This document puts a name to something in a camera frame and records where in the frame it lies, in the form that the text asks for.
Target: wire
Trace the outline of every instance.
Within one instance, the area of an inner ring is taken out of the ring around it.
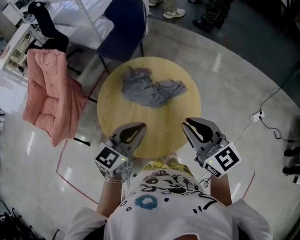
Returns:
[[[209,177],[209,178],[204,178],[204,179],[200,180],[199,184],[201,184],[201,182],[204,182],[204,183],[203,183],[203,187],[204,187],[204,188],[207,188],[207,187],[209,186],[209,181],[210,181],[210,179],[211,179],[211,177]]]
[[[130,176],[131,176],[131,171],[132,171],[132,167],[129,164],[128,168],[127,168],[127,172],[126,172],[126,184],[127,184],[127,188],[130,188]]]
[[[300,140],[293,140],[293,139],[284,139],[284,138],[282,138],[282,134],[281,134],[281,131],[280,131],[279,129],[274,128],[274,127],[269,127],[269,126],[267,126],[267,125],[264,123],[264,121],[262,120],[261,116],[260,116],[259,118],[260,118],[260,120],[261,120],[261,123],[263,123],[263,125],[264,125],[265,127],[267,127],[269,130],[273,129],[273,130],[276,130],[276,131],[279,132],[280,136],[278,137],[278,136],[276,135],[276,132],[273,131],[274,136],[275,136],[275,138],[276,138],[277,140],[283,140],[283,141],[288,142],[288,143],[300,142]]]
[[[260,114],[262,114],[262,105],[263,105],[267,100],[269,100],[273,95],[275,95],[277,92],[279,92],[279,91],[284,87],[285,83],[288,82],[288,80],[289,80],[289,79],[290,79],[297,71],[293,71],[293,72],[288,76],[288,78],[287,78],[286,80],[283,81],[283,83],[281,84],[281,86],[279,87],[279,89],[276,90],[274,93],[272,93],[268,98],[266,98],[266,99],[261,103],[261,105],[260,105]],[[264,121],[262,120],[262,117],[261,117],[261,116],[259,116],[259,119],[261,120],[262,124],[263,124],[265,127],[267,127],[269,130],[273,129],[273,130],[276,130],[276,131],[279,132],[280,136],[278,137],[278,136],[276,135],[276,132],[273,131],[274,136],[275,136],[275,138],[276,138],[277,140],[283,140],[283,141],[288,142],[288,143],[300,142],[300,140],[293,140],[293,139],[284,139],[284,138],[282,138],[282,134],[281,134],[281,131],[280,131],[279,129],[273,128],[273,127],[268,127],[268,126],[264,123]]]
[[[251,125],[252,123],[252,118],[250,117],[250,123],[248,124],[248,126],[243,130],[242,134],[240,135],[240,137],[236,140],[236,142],[234,143],[234,145],[237,144],[237,142],[241,139],[241,137],[245,134],[246,130],[248,130],[249,126]]]
[[[274,93],[272,93],[267,99],[265,99],[261,105],[260,105],[260,113],[262,111],[262,105],[267,101],[269,100],[273,95],[275,95],[277,92],[279,92],[285,85],[286,82],[288,82],[288,80],[294,75],[294,73],[296,73],[297,71],[293,71],[286,80],[283,81],[283,83],[281,84],[281,86],[279,87],[279,89],[277,91],[275,91]]]

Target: navy blue chair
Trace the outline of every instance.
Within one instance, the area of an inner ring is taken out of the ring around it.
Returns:
[[[104,16],[113,22],[114,28],[96,50],[109,74],[103,57],[126,62],[140,45],[144,57],[142,40],[146,34],[147,13],[142,0],[112,0]]]

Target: crumpled towel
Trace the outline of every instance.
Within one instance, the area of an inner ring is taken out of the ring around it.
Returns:
[[[181,81],[167,79],[153,83],[149,77],[151,70],[148,68],[131,67],[123,74],[123,96],[132,102],[142,106],[158,108],[168,99],[172,99],[187,91],[187,87]]]

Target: camouflage pants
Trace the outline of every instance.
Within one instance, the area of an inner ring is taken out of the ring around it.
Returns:
[[[208,0],[205,13],[201,20],[211,25],[222,25],[230,11],[230,5],[234,0]]]

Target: black cable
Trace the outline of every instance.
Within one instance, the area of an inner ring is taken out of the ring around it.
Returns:
[[[261,105],[260,105],[260,113],[262,113],[262,112],[261,112],[261,111],[262,111],[262,105],[263,105],[267,100],[269,100],[273,95],[275,95],[277,92],[279,92],[279,91],[284,87],[285,83],[288,82],[288,80],[293,76],[293,74],[294,74],[295,72],[296,72],[296,71],[293,71],[293,72],[289,75],[289,77],[288,77],[286,80],[283,81],[283,83],[281,84],[280,88],[279,88],[276,92],[272,93],[265,101],[263,101],[263,102],[261,103]]]
[[[280,131],[279,129],[267,126],[267,125],[264,123],[264,121],[262,120],[262,117],[261,117],[261,116],[259,116],[259,119],[261,120],[261,123],[263,123],[263,125],[264,125],[265,127],[267,127],[269,130],[273,129],[273,130],[277,130],[277,131],[279,132],[280,137],[278,137],[278,136],[276,135],[276,132],[273,131],[274,136],[275,136],[275,138],[276,138],[277,140],[283,140],[283,141],[289,142],[289,143],[300,142],[300,140],[293,140],[293,139],[284,139],[284,138],[282,138],[281,131]]]
[[[204,179],[200,180],[199,184],[201,184],[201,182],[204,182],[204,183],[203,183],[203,187],[204,187],[204,188],[207,188],[207,187],[209,186],[209,181],[210,181],[210,179],[211,179],[211,177],[209,177],[209,178],[204,178]]]
[[[296,71],[293,71],[293,72],[288,76],[288,78],[287,78],[286,80],[283,81],[283,83],[281,84],[281,86],[279,87],[279,89],[278,89],[277,91],[275,91],[274,93],[272,93],[267,99],[265,99],[265,100],[261,103],[261,105],[260,105],[260,114],[262,114],[262,105],[263,105],[267,100],[269,100],[273,95],[275,95],[277,92],[279,92],[279,91],[284,87],[285,83],[288,82],[288,80],[289,80],[295,73],[296,73]],[[293,140],[293,139],[284,139],[284,138],[282,138],[282,134],[281,134],[281,131],[280,131],[279,129],[273,128],[273,127],[268,127],[268,126],[264,123],[264,121],[262,121],[262,117],[261,117],[261,116],[259,116],[259,119],[261,120],[261,122],[263,123],[263,125],[264,125],[265,127],[267,127],[269,130],[273,129],[273,130],[277,130],[277,131],[279,132],[280,137],[277,137],[276,132],[273,131],[274,136],[275,136],[275,138],[276,138],[277,140],[283,140],[283,141],[288,142],[288,143],[300,142],[300,140]]]

